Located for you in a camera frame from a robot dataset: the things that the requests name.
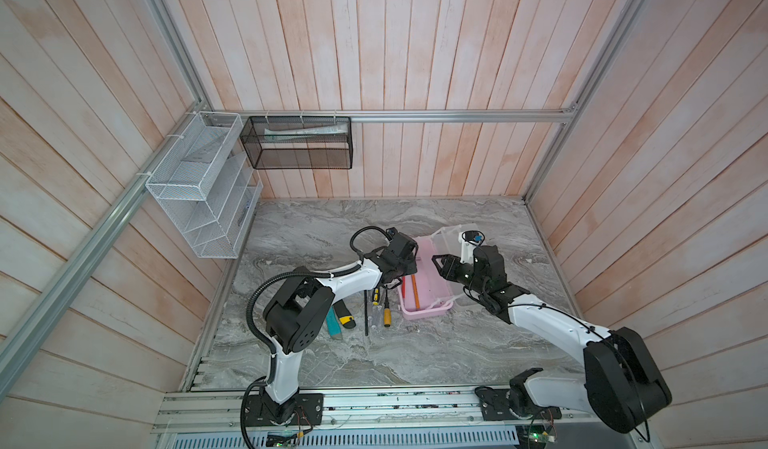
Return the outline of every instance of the marble tabletop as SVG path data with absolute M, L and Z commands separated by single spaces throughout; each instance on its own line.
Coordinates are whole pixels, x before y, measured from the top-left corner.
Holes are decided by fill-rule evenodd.
M 268 351 L 248 331 L 245 304 L 265 279 L 299 265 L 331 269 L 356 259 L 352 233 L 365 225 L 396 227 L 413 237 L 443 226 L 474 222 L 504 256 L 508 280 L 542 300 L 573 313 L 565 289 L 543 250 L 521 202 L 513 198 L 408 198 L 366 200 L 286 200 L 260 202 L 214 344 L 201 367 L 200 389 L 234 389 L 267 371 Z M 381 245 L 381 235 L 364 233 L 360 249 Z M 277 285 L 256 303 L 255 320 Z M 304 387 L 498 384 L 529 367 L 579 371 L 563 351 L 532 332 L 507 325 L 468 298 L 447 314 L 407 321 L 394 291 L 392 327 L 382 327 L 382 309 L 370 310 L 364 335 L 363 296 L 346 304 L 358 324 L 331 339 L 323 326 L 305 349 L 300 372 Z

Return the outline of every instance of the black mounting plate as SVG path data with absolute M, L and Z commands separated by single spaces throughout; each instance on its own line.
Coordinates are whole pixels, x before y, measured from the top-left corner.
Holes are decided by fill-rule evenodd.
M 299 415 L 302 416 L 301 418 L 301 425 L 302 426 L 319 426 L 322 423 L 322 400 L 323 395 L 321 393 L 299 393 L 295 396 L 293 396 L 294 399 L 296 399 L 296 412 L 299 413 Z M 245 405 L 246 413 L 245 413 L 245 425 L 246 427 L 274 427 L 275 423 L 270 419 L 270 412 L 264 407 L 264 402 L 262 401 L 262 396 L 258 394 L 249 395 L 248 400 Z M 307 420 L 304 419 L 303 416 L 306 416 L 306 419 L 309 420 L 309 424 L 307 424 Z M 296 423 L 296 414 L 291 416 L 291 419 L 288 421 L 288 426 L 295 426 Z
M 509 389 L 484 389 L 484 402 L 480 402 L 480 412 L 484 421 L 520 421 L 509 408 Z M 553 419 L 561 419 L 563 414 L 560 407 L 550 407 Z

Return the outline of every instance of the wooden wall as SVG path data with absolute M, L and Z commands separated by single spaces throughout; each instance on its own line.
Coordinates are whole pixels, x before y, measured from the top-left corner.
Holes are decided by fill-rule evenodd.
M 767 47 L 768 0 L 651 0 L 532 201 L 586 318 L 646 338 L 666 447 L 768 444 Z
M 0 338 L 193 97 L 143 0 L 0 0 Z M 220 266 L 149 201 L 0 404 L 2 447 L 142 447 Z
M 570 106 L 626 0 L 166 0 L 215 108 Z M 356 126 L 266 197 L 523 194 L 557 125 Z

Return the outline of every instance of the pink container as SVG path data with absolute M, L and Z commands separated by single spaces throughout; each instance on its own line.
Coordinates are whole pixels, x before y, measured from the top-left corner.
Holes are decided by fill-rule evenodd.
M 420 309 L 416 309 L 416 299 L 413 297 L 413 283 L 410 275 L 403 278 L 402 285 L 405 287 L 405 298 L 402 296 L 402 287 L 397 288 L 402 317 L 409 321 L 443 315 L 453 307 L 453 299 L 456 298 L 450 285 L 448 285 L 448 281 L 440 277 L 435 264 L 432 262 L 432 256 L 437 254 L 432 237 L 426 235 L 414 238 L 418 243 L 416 256 L 418 271 L 415 276 Z

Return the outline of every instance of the orange stick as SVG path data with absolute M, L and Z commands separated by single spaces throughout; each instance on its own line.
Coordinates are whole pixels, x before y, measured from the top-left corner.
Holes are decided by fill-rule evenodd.
M 416 300 L 416 309 L 420 311 L 422 308 L 418 304 L 418 290 L 416 289 L 416 276 L 411 274 L 411 283 L 413 284 L 413 298 Z

